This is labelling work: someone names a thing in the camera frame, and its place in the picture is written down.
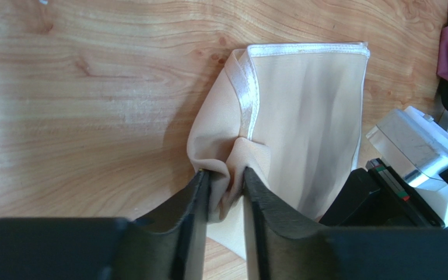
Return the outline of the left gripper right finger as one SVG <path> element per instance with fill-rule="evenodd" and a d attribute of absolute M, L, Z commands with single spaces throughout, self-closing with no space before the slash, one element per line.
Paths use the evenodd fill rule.
<path fill-rule="evenodd" d="M 448 279 L 448 230 L 326 227 L 244 171 L 249 279 Z"/>

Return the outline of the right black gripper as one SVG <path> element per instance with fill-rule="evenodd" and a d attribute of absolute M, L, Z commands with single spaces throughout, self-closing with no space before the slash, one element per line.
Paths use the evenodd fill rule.
<path fill-rule="evenodd" d="M 448 185 L 438 191 L 411 187 L 381 159 L 366 168 L 350 173 L 321 224 L 448 229 Z"/>

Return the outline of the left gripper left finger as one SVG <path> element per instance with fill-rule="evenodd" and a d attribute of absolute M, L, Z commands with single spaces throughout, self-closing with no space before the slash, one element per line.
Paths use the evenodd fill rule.
<path fill-rule="evenodd" d="M 0 218 L 0 279 L 201 279 L 209 177 L 134 220 Z"/>

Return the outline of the beige cloth napkin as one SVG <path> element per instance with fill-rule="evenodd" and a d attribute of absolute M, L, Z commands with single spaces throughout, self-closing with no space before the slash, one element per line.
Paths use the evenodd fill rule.
<path fill-rule="evenodd" d="M 233 50 L 192 125 L 187 155 L 211 174 L 207 235 L 246 256 L 242 192 L 252 168 L 279 198 L 320 219 L 358 163 L 366 42 Z"/>

